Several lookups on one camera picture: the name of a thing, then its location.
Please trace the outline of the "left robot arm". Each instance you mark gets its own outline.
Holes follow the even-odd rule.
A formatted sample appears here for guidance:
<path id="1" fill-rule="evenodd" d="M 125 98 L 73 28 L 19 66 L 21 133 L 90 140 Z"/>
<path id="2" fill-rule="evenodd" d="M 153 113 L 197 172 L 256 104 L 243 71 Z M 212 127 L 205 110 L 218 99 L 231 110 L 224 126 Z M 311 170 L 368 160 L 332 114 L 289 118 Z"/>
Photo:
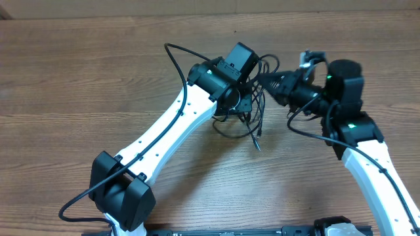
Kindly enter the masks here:
<path id="1" fill-rule="evenodd" d="M 93 161 L 89 198 L 111 225 L 110 235 L 145 235 L 144 221 L 156 204 L 151 186 L 166 162 L 200 125 L 214 116 L 251 111 L 246 79 L 259 57 L 243 43 L 230 54 L 192 66 L 168 110 L 136 141 Z"/>

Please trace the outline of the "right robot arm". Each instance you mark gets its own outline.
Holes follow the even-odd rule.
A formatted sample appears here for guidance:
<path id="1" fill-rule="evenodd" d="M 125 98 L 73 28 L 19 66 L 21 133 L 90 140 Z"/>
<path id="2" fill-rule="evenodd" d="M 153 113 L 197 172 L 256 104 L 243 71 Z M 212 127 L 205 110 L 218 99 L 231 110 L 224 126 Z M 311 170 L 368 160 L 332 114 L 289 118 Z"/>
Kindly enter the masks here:
<path id="1" fill-rule="evenodd" d="M 362 111 L 364 78 L 359 63 L 309 56 L 295 71 L 279 71 L 262 61 L 255 78 L 294 116 L 321 117 L 321 135 L 292 131 L 333 148 L 356 180 L 382 235 L 419 234 L 419 209 L 392 164 L 382 132 Z"/>

